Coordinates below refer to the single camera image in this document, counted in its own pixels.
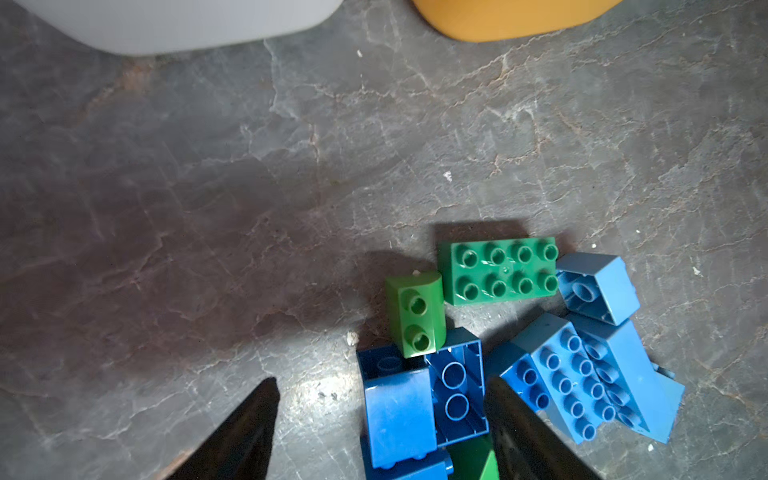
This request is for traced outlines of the yellow plastic bin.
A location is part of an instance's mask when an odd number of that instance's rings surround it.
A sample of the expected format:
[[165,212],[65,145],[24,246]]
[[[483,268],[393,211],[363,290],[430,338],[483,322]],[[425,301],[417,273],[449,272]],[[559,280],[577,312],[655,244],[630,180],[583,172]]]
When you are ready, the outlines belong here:
[[441,34],[483,43],[549,33],[588,23],[620,0],[414,0]]

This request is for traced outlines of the white plastic bin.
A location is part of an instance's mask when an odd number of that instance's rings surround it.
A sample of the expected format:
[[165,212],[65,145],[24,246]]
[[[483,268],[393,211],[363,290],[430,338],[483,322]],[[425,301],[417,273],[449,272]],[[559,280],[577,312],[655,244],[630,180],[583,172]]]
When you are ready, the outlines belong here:
[[19,0],[100,51],[149,56],[239,44],[317,26],[341,0]]

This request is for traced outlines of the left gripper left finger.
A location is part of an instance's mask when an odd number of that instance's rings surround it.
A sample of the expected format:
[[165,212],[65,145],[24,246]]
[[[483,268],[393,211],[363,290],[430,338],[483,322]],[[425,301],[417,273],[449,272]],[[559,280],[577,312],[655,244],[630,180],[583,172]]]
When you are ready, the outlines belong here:
[[169,477],[264,479],[270,463],[280,392],[263,380]]

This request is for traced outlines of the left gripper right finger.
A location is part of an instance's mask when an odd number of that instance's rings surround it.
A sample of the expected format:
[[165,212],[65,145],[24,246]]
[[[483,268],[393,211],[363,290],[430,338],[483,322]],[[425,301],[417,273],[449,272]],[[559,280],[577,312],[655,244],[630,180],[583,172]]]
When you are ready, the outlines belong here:
[[503,379],[486,382],[484,409],[500,478],[600,478]]

